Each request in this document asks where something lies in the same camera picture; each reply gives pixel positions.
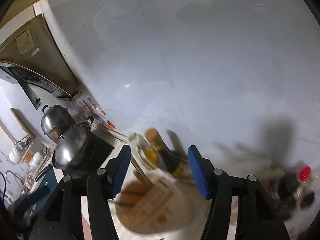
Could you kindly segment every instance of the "white tiled wall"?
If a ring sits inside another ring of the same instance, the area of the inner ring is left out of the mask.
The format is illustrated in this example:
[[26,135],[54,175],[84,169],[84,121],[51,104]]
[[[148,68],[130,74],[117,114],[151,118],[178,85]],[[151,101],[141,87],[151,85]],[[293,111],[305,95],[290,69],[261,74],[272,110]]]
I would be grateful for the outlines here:
[[320,27],[303,0],[46,0],[75,75],[123,132],[213,162],[320,164]]
[[[34,16],[35,15],[32,6],[15,16],[0,29],[0,44],[4,42],[5,39],[7,39],[19,27],[31,20]],[[33,148],[33,150],[35,150],[37,145],[38,147],[42,146],[42,142],[48,147],[53,144],[53,142],[47,136],[43,135],[40,125],[41,118],[43,116],[41,109],[44,105],[48,104],[49,106],[53,106],[55,104],[60,104],[64,107],[67,107],[71,115],[76,116],[77,113],[70,103],[57,100],[50,93],[38,87],[33,86],[32,88],[42,101],[42,106],[38,110],[33,107],[32,103],[29,101],[27,95],[24,93],[20,85],[11,84],[0,79],[0,119],[16,140],[22,139],[25,136],[25,132],[22,130],[10,111],[10,108],[18,109],[23,114],[23,117],[27,120],[26,125],[36,135],[36,145]],[[7,156],[10,151],[12,151],[12,145],[13,143],[9,141],[4,134],[0,134],[0,150],[4,154],[0,154],[0,160],[2,161],[0,161],[0,171],[5,173],[6,170],[11,170],[23,177],[28,166],[25,163],[15,165],[8,160]],[[14,177],[11,174],[9,174],[8,177],[12,182],[11,184],[7,184],[8,190],[14,194],[18,193],[20,191],[19,184],[14,181]],[[0,187],[3,188],[4,184],[1,180],[2,179],[0,179]]]

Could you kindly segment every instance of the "stainless steel pot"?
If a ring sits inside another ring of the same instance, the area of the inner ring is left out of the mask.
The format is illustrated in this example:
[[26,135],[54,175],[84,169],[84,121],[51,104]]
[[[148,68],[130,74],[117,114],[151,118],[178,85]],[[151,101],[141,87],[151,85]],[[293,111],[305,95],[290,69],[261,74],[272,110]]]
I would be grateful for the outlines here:
[[57,169],[74,168],[83,163],[87,157],[87,146],[95,136],[90,128],[92,123],[93,117],[90,115],[87,122],[74,125],[60,137],[54,151],[54,164]]
[[49,107],[49,110],[44,110],[49,107],[45,105],[42,108],[44,116],[41,119],[41,128],[44,135],[47,135],[52,141],[57,142],[60,136],[69,128],[75,125],[75,120],[69,114],[67,108],[60,105]]

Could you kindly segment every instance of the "white tile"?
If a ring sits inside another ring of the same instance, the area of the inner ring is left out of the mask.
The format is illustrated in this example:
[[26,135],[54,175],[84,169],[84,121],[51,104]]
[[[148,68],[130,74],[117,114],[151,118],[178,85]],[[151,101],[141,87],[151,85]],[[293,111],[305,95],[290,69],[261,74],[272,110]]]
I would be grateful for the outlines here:
[[318,140],[320,28],[303,0],[49,3],[60,50],[74,40],[66,61],[119,130],[172,130],[212,160],[221,145],[268,153],[270,130],[292,160],[299,137]]

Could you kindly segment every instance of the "cable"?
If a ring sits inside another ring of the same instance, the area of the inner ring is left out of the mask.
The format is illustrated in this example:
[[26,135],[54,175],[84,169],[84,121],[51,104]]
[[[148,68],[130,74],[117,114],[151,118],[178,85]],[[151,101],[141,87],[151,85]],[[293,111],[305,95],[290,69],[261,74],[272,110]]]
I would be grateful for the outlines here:
[[3,178],[3,180],[4,180],[4,190],[3,190],[3,197],[2,197],[2,202],[4,204],[4,196],[5,196],[5,191],[7,190],[7,182],[6,182],[5,177],[4,177],[4,175],[2,174],[1,171],[0,171],[0,174],[1,174],[2,178]]

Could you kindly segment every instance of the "kitchen counter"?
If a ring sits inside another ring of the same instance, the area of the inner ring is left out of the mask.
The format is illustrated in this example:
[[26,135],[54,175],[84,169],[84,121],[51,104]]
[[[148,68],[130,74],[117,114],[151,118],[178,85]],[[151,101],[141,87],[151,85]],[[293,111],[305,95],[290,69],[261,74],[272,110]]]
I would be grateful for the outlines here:
[[[111,152],[110,156],[103,162],[101,165],[101,168],[104,168],[108,161],[112,158],[115,158],[118,156],[119,152],[122,149],[122,146],[124,144],[129,144],[126,142],[126,138],[122,137],[121,135],[117,133],[105,133],[104,131],[98,130],[93,128],[92,132],[99,136],[100,138],[106,140],[108,143],[114,146],[114,150]],[[128,183],[130,183],[132,180],[136,180],[133,171],[134,167],[130,163],[126,177],[124,179],[123,187],[125,187]],[[56,176],[57,181],[59,182],[63,178],[63,173],[61,170],[54,168],[54,173]],[[195,210],[193,215],[193,219],[189,225],[186,227],[179,228],[174,231],[170,232],[162,232],[162,233],[156,233],[156,234],[150,234],[150,235],[143,235],[143,234],[137,234],[129,231],[127,228],[125,228],[120,220],[118,219],[116,215],[116,205],[114,202],[109,202],[110,212],[111,216],[117,231],[117,234],[119,236],[119,239],[130,239],[130,240],[156,240],[156,239],[172,239],[172,240],[194,240],[194,239],[200,239],[201,234],[207,219],[207,215],[210,209],[211,201],[205,200],[202,195],[200,195],[198,189],[196,188],[196,185],[194,183],[182,183],[178,182],[177,180],[170,178],[166,176],[163,172],[156,170],[156,171],[150,171],[150,173],[157,174],[160,177],[165,177],[167,180],[172,182],[172,184],[175,185],[175,187],[178,187],[179,189],[184,192],[189,199],[191,200],[190,203],[192,203],[192,209]],[[41,180],[39,180],[37,183],[34,184],[31,191],[35,190],[37,186],[40,184]],[[87,203],[87,197],[82,196],[81,197],[81,211],[83,218],[90,224],[89,221],[89,214],[88,214],[88,203]],[[229,235],[228,239],[234,239],[236,226],[231,225],[229,228]]]

